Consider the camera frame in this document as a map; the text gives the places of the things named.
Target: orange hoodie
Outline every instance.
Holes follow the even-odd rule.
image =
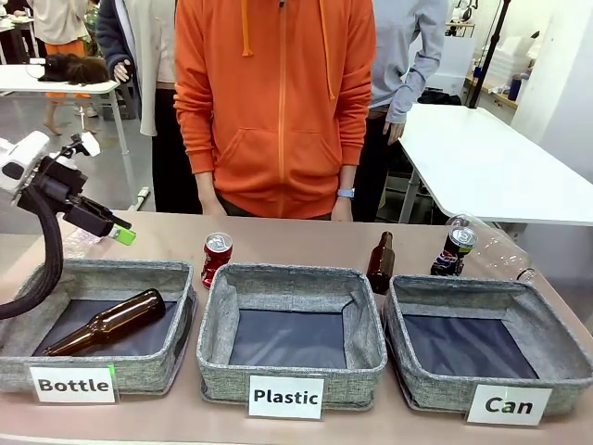
[[[358,165],[372,0],[179,0],[175,107],[194,173],[262,217],[332,211]]]

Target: black hose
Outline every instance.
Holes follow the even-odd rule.
[[[22,191],[31,203],[31,211],[37,215],[44,234],[45,262],[39,277],[27,286],[25,295],[0,305],[0,320],[16,317],[30,311],[42,303],[57,285],[64,268],[62,235],[56,214],[39,192],[36,185],[30,185]]]

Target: label with text plastic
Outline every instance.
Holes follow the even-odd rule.
[[[115,403],[113,368],[29,368],[40,403]]]
[[[537,426],[551,392],[550,388],[478,385],[467,421],[476,424]]]
[[[252,375],[249,380],[249,415],[319,420],[322,399],[322,378]]]

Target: black pole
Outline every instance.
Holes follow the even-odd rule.
[[[494,30],[492,38],[490,39],[490,47],[488,48],[486,58],[484,59],[484,66],[482,67],[482,72],[480,73],[478,83],[475,86],[475,89],[473,90],[472,99],[470,100],[470,105],[468,106],[468,108],[477,108],[478,98],[480,97],[480,92],[482,91],[482,85],[484,85],[484,79],[486,78],[486,74],[488,73],[490,62],[492,61],[492,57],[494,56],[494,51],[497,49],[498,41],[500,40],[500,31],[502,31],[502,25],[507,15],[507,11],[509,10],[509,4],[511,3],[511,0],[502,1],[504,3],[502,5],[502,9],[500,10],[500,16],[498,17],[497,28]]]

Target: hand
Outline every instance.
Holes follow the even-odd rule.
[[[339,197],[335,201],[332,221],[352,222],[352,201],[349,197]]]
[[[131,65],[132,63],[127,58],[123,62],[118,63],[113,69],[113,77],[115,77],[115,80],[120,83],[128,82],[130,80],[130,76],[128,76],[128,70],[126,67]]]
[[[389,141],[387,142],[389,146],[392,146],[404,134],[405,126],[405,123],[385,123],[385,127],[383,127],[383,134],[387,134],[387,132],[389,132]]]
[[[202,203],[202,212],[208,216],[227,216],[226,210],[222,206],[221,202],[216,199],[209,199],[205,201],[201,201]]]

